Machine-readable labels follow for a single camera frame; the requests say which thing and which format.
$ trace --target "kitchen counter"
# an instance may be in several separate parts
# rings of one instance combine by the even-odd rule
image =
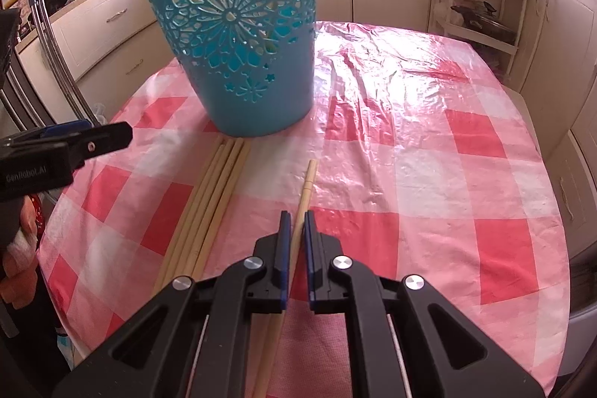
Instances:
[[[74,0],[73,2],[65,5],[65,7],[63,7],[58,12],[56,12],[55,14],[52,14],[50,16],[50,23],[54,23],[56,20],[60,19],[62,16],[64,16],[65,14],[67,14],[68,12],[70,12],[71,10],[76,8],[77,6],[80,6],[85,1],[88,1],[88,0]],[[31,31],[28,35],[26,35],[21,40],[21,42],[19,44],[17,44],[15,46],[17,53],[20,53],[21,51],[23,51],[29,44],[31,44],[32,41],[34,41],[35,38],[37,38],[37,29],[34,29],[33,31]]]

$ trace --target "drawer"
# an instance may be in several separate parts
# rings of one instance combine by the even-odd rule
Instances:
[[[52,27],[73,78],[78,80],[110,51],[155,21],[148,0],[87,0]]]
[[[166,66],[174,53],[159,23],[136,33],[81,78],[77,85],[90,107],[103,104],[110,121],[152,74]]]
[[[76,119],[75,113],[50,70],[40,39],[35,38],[25,49],[17,53],[17,56],[33,88],[54,120],[62,123]]]
[[[562,216],[568,256],[582,263],[597,249],[584,252],[597,241],[597,189],[572,132],[566,133],[545,167]]]
[[[572,133],[583,152],[593,180],[597,181],[597,81],[572,125]]]

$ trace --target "blue waste bin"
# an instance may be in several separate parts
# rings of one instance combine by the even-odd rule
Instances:
[[[315,0],[149,0],[216,127],[282,130],[313,103]]]

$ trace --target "metal screw cap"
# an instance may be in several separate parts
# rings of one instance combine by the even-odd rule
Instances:
[[[174,287],[178,291],[185,291],[191,285],[193,285],[193,281],[184,275],[176,277],[172,281],[172,287]]]
[[[245,267],[249,270],[260,269],[263,265],[263,260],[259,257],[249,257],[245,259]]]
[[[409,275],[404,283],[412,291],[418,291],[423,288],[423,285],[425,285],[425,281],[419,275]]]
[[[337,269],[346,270],[352,267],[352,258],[346,255],[340,255],[332,260],[332,265]]]

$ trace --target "red and white checkered tablecloth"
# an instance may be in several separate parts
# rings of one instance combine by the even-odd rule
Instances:
[[[541,157],[485,63],[452,39],[320,23],[315,94],[302,121],[253,140],[205,277],[249,255],[281,210],[294,214],[307,162],[319,159],[321,231],[379,275],[428,279],[549,391],[568,323],[564,233]],[[176,60],[122,120],[130,148],[77,173],[40,247],[83,354],[147,301],[216,136]],[[309,311],[301,260],[269,395],[350,393],[343,318]]]

